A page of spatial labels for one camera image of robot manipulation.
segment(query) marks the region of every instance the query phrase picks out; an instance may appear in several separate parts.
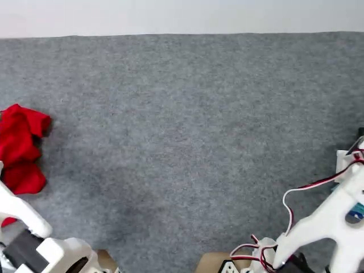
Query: white plastic bracket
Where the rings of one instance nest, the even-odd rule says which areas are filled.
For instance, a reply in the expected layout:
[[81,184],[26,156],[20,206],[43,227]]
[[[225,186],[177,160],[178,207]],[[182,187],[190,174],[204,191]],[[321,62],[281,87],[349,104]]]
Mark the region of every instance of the white plastic bracket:
[[364,258],[364,221],[350,224],[346,214],[364,204],[364,166],[355,164],[345,181],[308,217],[300,220],[287,236],[278,239],[273,267],[280,267],[300,246],[331,238],[337,245],[330,263],[331,273],[355,273]]

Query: gray felt mat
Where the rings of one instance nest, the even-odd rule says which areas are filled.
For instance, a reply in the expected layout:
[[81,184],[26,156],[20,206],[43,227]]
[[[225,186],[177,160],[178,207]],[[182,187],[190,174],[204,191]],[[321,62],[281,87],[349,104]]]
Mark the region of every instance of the gray felt mat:
[[[364,34],[0,40],[0,107],[48,113],[26,199],[126,273],[192,272],[286,229],[283,193],[331,175],[363,125]],[[329,187],[293,193],[297,218]],[[306,247],[314,268],[334,243]]]

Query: red cloth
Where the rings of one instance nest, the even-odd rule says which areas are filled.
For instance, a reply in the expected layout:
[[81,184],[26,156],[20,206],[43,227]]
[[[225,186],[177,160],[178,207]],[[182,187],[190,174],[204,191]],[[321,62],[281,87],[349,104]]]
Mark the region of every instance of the red cloth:
[[[0,160],[4,163],[2,181],[16,195],[37,193],[46,183],[46,178],[34,163],[41,154],[33,144],[33,135],[43,137],[50,124],[50,116],[18,104],[1,112]],[[8,218],[2,226],[14,221]]]

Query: black component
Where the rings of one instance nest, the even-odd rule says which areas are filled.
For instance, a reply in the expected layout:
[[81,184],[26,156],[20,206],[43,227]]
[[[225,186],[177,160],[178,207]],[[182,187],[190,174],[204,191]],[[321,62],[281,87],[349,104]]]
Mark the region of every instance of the black component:
[[66,271],[66,273],[78,273],[81,269],[87,264],[89,259],[87,257],[83,257],[79,259],[76,263],[71,265],[71,267]]
[[224,260],[220,266],[220,269],[217,271],[218,273],[225,273],[225,272],[222,272],[222,269],[224,268],[225,263],[227,263],[227,262],[232,262],[232,260]]
[[300,253],[299,256],[292,255],[285,266],[278,269],[278,272],[293,272],[293,268],[298,268],[302,273],[315,273],[311,268],[308,267],[307,261],[303,253]]
[[15,268],[25,264],[34,273],[41,273],[48,262],[36,251],[36,248],[43,241],[44,239],[32,235],[29,230],[24,230],[5,247],[3,253]]

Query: cable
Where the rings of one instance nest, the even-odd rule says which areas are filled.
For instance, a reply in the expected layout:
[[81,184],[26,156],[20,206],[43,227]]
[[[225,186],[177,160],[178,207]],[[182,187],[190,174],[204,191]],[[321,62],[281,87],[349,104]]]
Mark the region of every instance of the cable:
[[[251,238],[253,239],[254,242],[259,242],[259,240],[257,239],[257,237],[255,235],[252,234],[251,235]],[[239,245],[239,246],[237,246],[236,248],[233,249],[233,251],[230,253],[230,258],[232,260],[254,260],[254,261],[260,262],[261,265],[263,266],[263,268],[268,273],[274,273],[275,270],[274,270],[273,266],[266,261],[266,257],[264,255],[264,251],[265,251],[265,249],[272,249],[272,248],[274,248],[276,246],[277,245],[263,247],[262,250],[261,250],[261,252],[260,252],[260,258],[255,257],[255,256],[252,256],[252,255],[235,255],[235,253],[239,249],[241,249],[243,247],[252,247],[252,248],[255,248],[255,249],[260,248],[259,245],[255,245],[255,244],[252,244],[252,243],[244,243],[244,244]]]
[[230,258],[232,260],[257,260],[260,261],[259,258],[254,257],[252,255],[234,255],[239,249],[243,247],[252,247],[254,249],[258,249],[258,245],[253,245],[252,243],[243,243],[242,245],[237,246],[233,249],[233,251],[230,253]]
[[291,192],[306,191],[307,189],[313,189],[315,187],[319,187],[319,186],[324,185],[324,184],[326,184],[328,182],[331,182],[331,181],[335,180],[336,178],[340,177],[343,173],[345,173],[355,163],[364,164],[364,160],[363,159],[353,160],[345,169],[343,169],[342,171],[340,171],[338,173],[335,173],[332,176],[329,176],[329,177],[324,178],[324,179],[317,180],[317,181],[315,181],[313,183],[310,183],[308,185],[304,185],[304,186],[301,186],[301,187],[298,187],[298,188],[295,188],[295,189],[290,189],[290,190],[286,191],[286,193],[283,195],[283,199],[282,199],[282,203],[285,206],[285,208],[288,210],[288,214],[289,214],[289,223],[288,223],[287,230],[285,232],[286,236],[288,235],[289,231],[292,229],[293,218],[294,218],[293,210],[286,204],[287,195],[289,193],[291,193]]
[[260,263],[263,266],[263,268],[268,272],[268,273],[274,273],[275,269],[273,268],[273,266],[268,263],[266,261],[266,257],[264,255],[264,251],[266,249],[273,249],[274,247],[276,247],[277,245],[271,245],[271,246],[265,246],[262,248],[261,252],[260,252]]
[[254,234],[252,234],[250,236],[250,238],[254,241],[254,243],[258,243],[259,242],[258,238]]

